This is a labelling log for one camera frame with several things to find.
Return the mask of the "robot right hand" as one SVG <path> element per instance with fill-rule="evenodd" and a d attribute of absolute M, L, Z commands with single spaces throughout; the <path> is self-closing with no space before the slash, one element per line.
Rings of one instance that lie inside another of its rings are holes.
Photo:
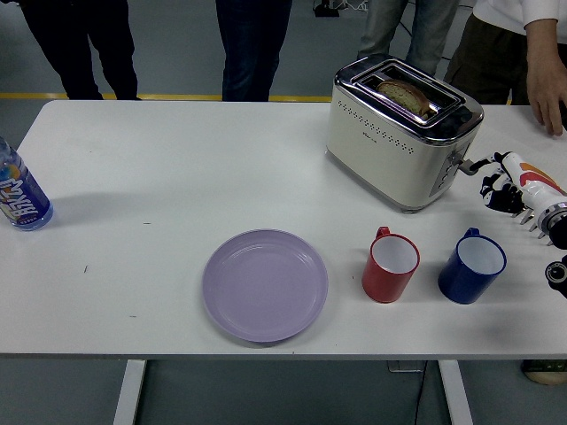
<path fill-rule="evenodd" d="M 488 208 L 512 214 L 531 210 L 537 217 L 566 210 L 566 192 L 515 152 L 495 152 L 477 162 L 467 161 L 462 164 L 462 170 L 474 175 L 481 167 L 491 164 L 497 164 L 498 168 L 483 179 L 480 190 Z"/>

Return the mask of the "person's hand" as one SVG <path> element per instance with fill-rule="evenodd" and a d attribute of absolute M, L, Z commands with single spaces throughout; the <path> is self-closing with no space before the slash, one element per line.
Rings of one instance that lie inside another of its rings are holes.
<path fill-rule="evenodd" d="M 561 106 L 566 101 L 566 67 L 551 60 L 528 64 L 527 94 L 532 113 L 549 135 L 563 133 Z"/>

